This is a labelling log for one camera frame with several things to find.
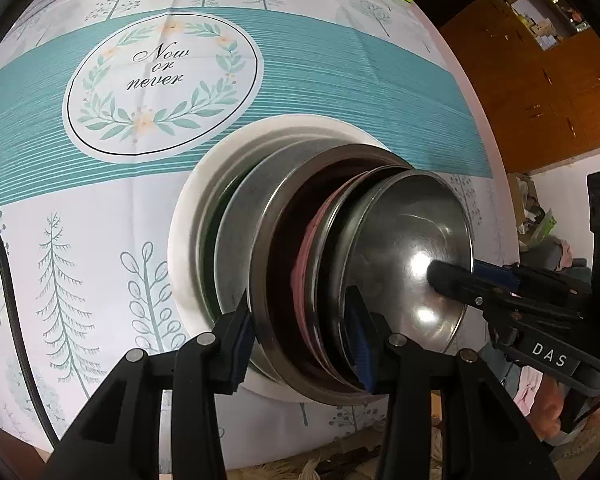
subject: stacked plates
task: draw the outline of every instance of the stacked plates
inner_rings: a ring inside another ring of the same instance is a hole
[[[168,245],[192,336],[246,291],[257,342],[244,386],[334,405],[373,400],[349,352],[347,286],[394,332],[436,351],[451,341],[465,307],[430,288],[433,259],[473,262],[468,219],[444,181],[350,124],[305,115],[218,142],[182,190]]]

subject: metal bolt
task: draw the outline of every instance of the metal bolt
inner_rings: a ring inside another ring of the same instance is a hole
[[[144,352],[139,348],[132,348],[125,354],[125,358],[130,363],[137,363],[144,357]]]
[[[407,337],[402,334],[391,334],[387,341],[391,346],[400,347],[407,344]]]
[[[212,332],[203,332],[196,338],[196,343],[201,346],[209,346],[216,340],[216,336]]]
[[[460,358],[467,363],[475,363],[478,360],[478,354],[470,348],[463,348],[460,351]]]

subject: table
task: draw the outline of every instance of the table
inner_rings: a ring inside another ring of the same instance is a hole
[[[155,62],[134,65],[149,54]],[[476,257],[517,259],[493,134],[460,65],[416,5],[58,0],[4,39],[0,229],[27,353],[59,434],[128,348],[169,351],[190,336],[165,261],[180,189],[223,136],[289,112],[355,124],[417,168],[438,172],[469,212]],[[484,321],[470,309],[452,351],[480,348],[485,338]],[[217,397],[217,406],[228,468],[321,446],[386,409],[384,401],[280,402],[243,388]],[[170,471],[169,421],[166,394],[163,472]],[[1,293],[0,427],[50,450]]]

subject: cabinet handle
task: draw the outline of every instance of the cabinet handle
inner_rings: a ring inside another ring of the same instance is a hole
[[[569,128],[571,129],[571,133],[573,134],[573,136],[576,136],[576,130],[573,128],[573,124],[571,124],[571,119],[567,117],[567,124],[569,125]]]

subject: metal bowl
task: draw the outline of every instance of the metal bowl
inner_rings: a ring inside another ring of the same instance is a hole
[[[408,171],[376,184],[340,232],[328,294],[332,335],[346,348],[344,291],[357,285],[393,332],[443,352],[466,306],[437,294],[427,267],[441,260],[473,269],[470,222],[452,189],[433,173]]]
[[[214,250],[216,297],[223,313],[235,310],[247,287],[251,247],[260,217],[281,182],[317,153],[346,142],[314,139],[285,146],[264,158],[238,185],[222,215]],[[267,376],[280,380],[257,342],[251,361]]]
[[[312,348],[320,353],[320,363],[330,369],[353,369],[353,362],[346,354],[342,341],[336,344],[331,335],[329,316],[329,298],[326,283],[329,279],[331,255],[348,215],[364,194],[375,184],[386,178],[412,170],[413,167],[402,162],[400,165],[388,165],[360,174],[342,190],[332,201],[317,227],[305,270],[304,279],[304,316]]]
[[[285,179],[267,204],[251,251],[248,298],[267,359],[286,384],[309,399],[357,405],[374,400],[357,384],[343,384],[315,360],[304,343],[289,277],[304,232],[328,196],[352,176],[404,163],[387,150],[348,144],[320,153]]]

